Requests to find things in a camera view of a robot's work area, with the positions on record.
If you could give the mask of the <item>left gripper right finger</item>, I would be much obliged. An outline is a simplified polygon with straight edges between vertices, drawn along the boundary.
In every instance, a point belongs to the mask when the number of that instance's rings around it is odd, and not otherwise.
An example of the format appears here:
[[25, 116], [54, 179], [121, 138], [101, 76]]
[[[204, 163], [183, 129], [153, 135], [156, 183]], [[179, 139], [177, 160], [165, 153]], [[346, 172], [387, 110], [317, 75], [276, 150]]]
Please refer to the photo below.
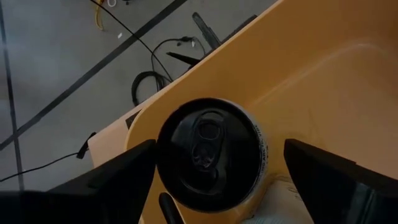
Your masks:
[[398, 180], [297, 139], [284, 159], [315, 224], [398, 224]]

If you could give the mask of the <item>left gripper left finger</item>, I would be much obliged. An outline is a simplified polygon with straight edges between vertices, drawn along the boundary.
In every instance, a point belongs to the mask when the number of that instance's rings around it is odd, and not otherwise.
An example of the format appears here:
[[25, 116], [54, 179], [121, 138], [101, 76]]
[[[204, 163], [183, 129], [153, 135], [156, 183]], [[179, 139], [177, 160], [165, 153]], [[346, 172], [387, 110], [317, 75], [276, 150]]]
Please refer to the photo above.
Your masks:
[[151, 184], [155, 169], [156, 140], [148, 139], [104, 164], [51, 190], [65, 195], [95, 195], [121, 191], [131, 185]]

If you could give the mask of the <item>white Celsius can black lid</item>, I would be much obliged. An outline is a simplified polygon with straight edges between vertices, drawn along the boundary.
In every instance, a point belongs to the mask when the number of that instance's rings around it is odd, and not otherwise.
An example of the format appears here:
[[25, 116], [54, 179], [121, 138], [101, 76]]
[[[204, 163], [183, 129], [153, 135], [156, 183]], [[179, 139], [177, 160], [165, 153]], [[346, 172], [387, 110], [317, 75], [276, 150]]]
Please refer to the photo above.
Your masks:
[[314, 224], [290, 177], [278, 176], [267, 188], [260, 206], [241, 224]]
[[157, 139], [157, 170], [168, 193], [185, 207], [223, 212], [259, 191], [268, 145], [257, 121], [241, 105], [197, 98], [180, 105]]

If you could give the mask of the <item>yellow plastic bin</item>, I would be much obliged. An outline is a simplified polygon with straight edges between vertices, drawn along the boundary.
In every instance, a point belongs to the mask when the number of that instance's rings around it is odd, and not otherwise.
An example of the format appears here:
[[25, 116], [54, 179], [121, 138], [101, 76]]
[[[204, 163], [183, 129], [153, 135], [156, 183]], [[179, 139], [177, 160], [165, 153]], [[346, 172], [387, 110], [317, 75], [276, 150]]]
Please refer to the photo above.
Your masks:
[[196, 98], [241, 105], [266, 135], [259, 191], [216, 214], [178, 205], [192, 224], [241, 223], [278, 177], [289, 177], [284, 141], [295, 138], [398, 180], [398, 0], [277, 0], [204, 61], [156, 94], [126, 147], [154, 138]]

